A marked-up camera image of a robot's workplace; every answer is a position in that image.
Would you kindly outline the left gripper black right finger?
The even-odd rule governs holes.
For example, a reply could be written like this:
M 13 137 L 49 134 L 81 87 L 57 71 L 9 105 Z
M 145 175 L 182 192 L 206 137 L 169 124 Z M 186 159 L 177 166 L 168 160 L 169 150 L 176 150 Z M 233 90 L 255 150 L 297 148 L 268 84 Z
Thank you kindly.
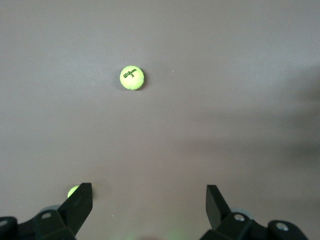
M 206 187 L 205 210 L 211 229 L 199 240 L 309 240 L 291 222 L 272 220 L 264 227 L 244 213 L 231 211 L 216 185 Z

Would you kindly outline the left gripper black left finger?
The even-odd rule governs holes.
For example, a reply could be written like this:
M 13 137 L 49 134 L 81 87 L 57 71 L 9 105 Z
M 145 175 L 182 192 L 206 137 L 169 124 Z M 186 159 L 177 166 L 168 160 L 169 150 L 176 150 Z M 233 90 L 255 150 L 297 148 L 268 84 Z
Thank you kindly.
M 0 217 L 0 240 L 77 240 L 92 209 L 92 184 L 81 183 L 61 205 L 46 207 L 26 222 Z

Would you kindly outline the yellow-green tennis ball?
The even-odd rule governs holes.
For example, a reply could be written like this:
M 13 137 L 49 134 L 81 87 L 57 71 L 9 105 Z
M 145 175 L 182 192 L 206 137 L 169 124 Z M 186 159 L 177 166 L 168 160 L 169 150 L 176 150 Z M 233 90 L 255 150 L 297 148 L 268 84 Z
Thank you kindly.
M 69 198 L 78 188 L 79 188 L 79 185 L 72 187 L 67 193 L 67 198 Z
M 122 69 L 119 79 L 124 88 L 134 91 L 142 87 L 145 76 L 139 67 L 129 65 Z

